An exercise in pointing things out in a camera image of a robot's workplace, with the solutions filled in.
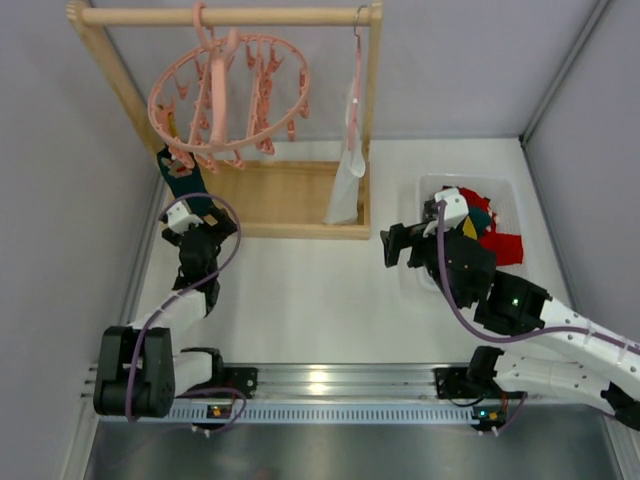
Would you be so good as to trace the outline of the pink round clip hanger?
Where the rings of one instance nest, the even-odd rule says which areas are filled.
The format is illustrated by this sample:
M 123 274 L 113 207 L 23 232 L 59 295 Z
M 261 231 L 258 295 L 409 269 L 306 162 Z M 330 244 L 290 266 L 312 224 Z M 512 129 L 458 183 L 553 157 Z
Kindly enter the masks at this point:
M 285 129 L 287 139 L 296 140 L 296 119 L 310 116 L 309 94 L 311 72 L 302 52 L 287 40 L 263 33 L 242 34 L 236 27 L 218 37 L 212 27 L 203 23 L 205 4 L 197 2 L 191 9 L 192 25 L 199 45 L 171 64 L 154 84 L 147 101 L 151 126 L 169 147 L 172 158 L 185 167 L 195 164 L 217 173 L 215 155 L 231 151 L 226 163 L 236 169 L 245 168 L 241 150 L 249 145 L 264 154 L 273 155 L 272 134 Z M 249 95 L 246 133 L 231 140 L 229 127 L 229 72 L 238 54 L 245 56 L 253 74 Z M 269 118 L 274 77 L 285 60 L 299 64 L 298 99 L 275 123 Z M 156 120 L 156 107 L 173 107 L 179 136 L 171 138 L 161 131 Z

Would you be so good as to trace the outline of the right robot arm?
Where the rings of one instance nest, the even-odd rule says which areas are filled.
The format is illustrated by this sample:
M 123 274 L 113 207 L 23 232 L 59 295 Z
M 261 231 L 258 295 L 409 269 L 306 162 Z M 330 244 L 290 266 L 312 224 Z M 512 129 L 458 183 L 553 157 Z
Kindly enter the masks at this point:
M 494 252 L 457 230 L 380 233 L 386 267 L 402 250 L 424 268 L 461 325 L 483 340 L 466 370 L 469 389 L 540 395 L 595 408 L 639 427 L 639 345 L 573 311 L 544 288 L 497 268 Z

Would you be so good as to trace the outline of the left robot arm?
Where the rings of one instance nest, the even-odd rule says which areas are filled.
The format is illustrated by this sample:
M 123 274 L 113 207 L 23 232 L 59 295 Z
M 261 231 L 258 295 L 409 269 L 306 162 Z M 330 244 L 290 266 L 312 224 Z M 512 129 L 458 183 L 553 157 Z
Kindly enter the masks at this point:
M 162 418 L 175 398 L 211 383 L 223 371 L 219 351 L 184 347 L 187 330 L 205 319 L 217 304 L 218 260 L 223 243 L 239 237 L 237 221 L 212 205 L 207 223 L 185 202 L 162 216 L 162 237 L 178 250 L 179 267 L 168 296 L 151 313 L 125 325 L 107 328 L 101 339 L 93 391 L 97 414 L 110 417 Z

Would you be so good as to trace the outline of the dark green sock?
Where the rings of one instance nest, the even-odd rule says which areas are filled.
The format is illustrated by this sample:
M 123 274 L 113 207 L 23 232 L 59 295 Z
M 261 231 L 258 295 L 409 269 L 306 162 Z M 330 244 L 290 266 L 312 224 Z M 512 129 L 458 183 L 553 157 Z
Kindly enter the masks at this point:
M 492 225 L 492 217 L 487 210 L 483 210 L 478 207 L 471 207 L 469 209 L 468 216 L 473 221 L 473 224 L 477 231 L 478 238 L 476 240 L 480 239 L 490 231 Z
M 165 146 L 156 155 L 156 161 L 165 183 L 175 198 L 191 193 L 205 193 L 206 187 L 199 166 L 185 167 L 179 160 L 172 158 L 169 147 Z M 194 197 L 186 200 L 191 212 L 205 217 L 213 202 L 209 198 Z

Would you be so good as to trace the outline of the red sock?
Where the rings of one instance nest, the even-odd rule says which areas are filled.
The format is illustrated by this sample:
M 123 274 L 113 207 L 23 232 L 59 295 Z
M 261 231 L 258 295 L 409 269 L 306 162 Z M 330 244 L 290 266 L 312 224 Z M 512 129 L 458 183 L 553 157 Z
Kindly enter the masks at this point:
M 523 263 L 524 248 L 520 235 L 490 231 L 479 239 L 479 243 L 495 254 L 497 266 Z
M 473 219 L 494 223 L 496 214 L 491 207 L 491 200 L 466 187 L 460 187 L 459 192 L 464 197 Z

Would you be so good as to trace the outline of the yellow sock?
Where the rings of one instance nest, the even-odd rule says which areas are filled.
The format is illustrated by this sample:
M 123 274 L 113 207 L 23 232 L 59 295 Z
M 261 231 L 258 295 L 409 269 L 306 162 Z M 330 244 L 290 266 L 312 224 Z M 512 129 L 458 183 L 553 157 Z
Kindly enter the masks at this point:
M 473 224 L 473 221 L 469 216 L 467 216 L 461 227 L 462 233 L 464 236 L 476 240 L 478 238 L 477 231 Z
M 162 132 L 171 138 L 179 136 L 179 132 L 175 122 L 174 108 L 169 106 L 158 105 L 156 107 L 156 120 Z

